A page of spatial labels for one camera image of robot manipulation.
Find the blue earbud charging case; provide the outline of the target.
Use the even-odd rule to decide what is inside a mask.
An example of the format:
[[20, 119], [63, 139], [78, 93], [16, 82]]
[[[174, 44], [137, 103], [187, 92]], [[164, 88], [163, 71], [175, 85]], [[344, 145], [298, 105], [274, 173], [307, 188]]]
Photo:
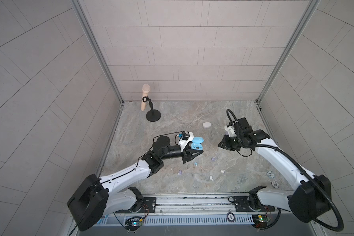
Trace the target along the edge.
[[191, 148], [195, 150], [203, 150], [203, 142], [204, 139], [202, 137], [194, 137], [191, 143]]

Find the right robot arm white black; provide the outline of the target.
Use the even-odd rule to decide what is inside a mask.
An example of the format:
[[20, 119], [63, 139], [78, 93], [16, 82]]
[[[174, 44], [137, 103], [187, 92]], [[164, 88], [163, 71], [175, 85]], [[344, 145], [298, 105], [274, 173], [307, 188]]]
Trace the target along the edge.
[[252, 210], [273, 206], [290, 211], [300, 221], [308, 223], [332, 209], [331, 187], [327, 177], [317, 176], [294, 159], [288, 158], [263, 130], [238, 138], [224, 135], [218, 145], [222, 149], [239, 151], [250, 148], [266, 159], [289, 183], [290, 191], [259, 186], [249, 192], [248, 202]]

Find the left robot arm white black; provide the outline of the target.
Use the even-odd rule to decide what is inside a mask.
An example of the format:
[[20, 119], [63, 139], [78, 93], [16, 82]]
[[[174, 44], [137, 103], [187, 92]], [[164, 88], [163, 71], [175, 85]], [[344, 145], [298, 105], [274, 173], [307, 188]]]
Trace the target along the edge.
[[137, 162], [108, 176], [86, 177], [67, 202], [67, 207], [83, 232], [95, 225], [102, 216], [119, 210], [137, 211], [142, 207], [143, 196], [133, 184], [156, 174], [165, 159], [181, 158], [192, 161], [203, 153], [203, 138], [191, 132], [178, 134], [179, 142], [171, 144], [169, 137], [158, 136], [152, 147]]

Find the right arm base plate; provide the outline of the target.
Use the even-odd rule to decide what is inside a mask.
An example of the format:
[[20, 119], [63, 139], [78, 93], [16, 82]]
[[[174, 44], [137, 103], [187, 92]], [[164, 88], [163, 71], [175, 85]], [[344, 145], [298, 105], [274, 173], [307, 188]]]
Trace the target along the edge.
[[231, 196], [228, 197], [228, 201], [235, 205], [236, 212], [266, 212], [276, 211], [276, 208], [273, 206], [265, 205], [251, 205], [248, 196]]

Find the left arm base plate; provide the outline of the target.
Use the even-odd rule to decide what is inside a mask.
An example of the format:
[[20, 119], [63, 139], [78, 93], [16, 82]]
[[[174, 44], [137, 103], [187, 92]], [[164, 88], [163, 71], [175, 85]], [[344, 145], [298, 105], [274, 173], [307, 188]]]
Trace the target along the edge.
[[145, 197], [143, 199], [142, 205], [135, 211], [128, 210], [119, 210], [116, 213], [126, 213], [126, 214], [145, 214], [145, 213], [155, 213], [156, 208], [156, 197]]

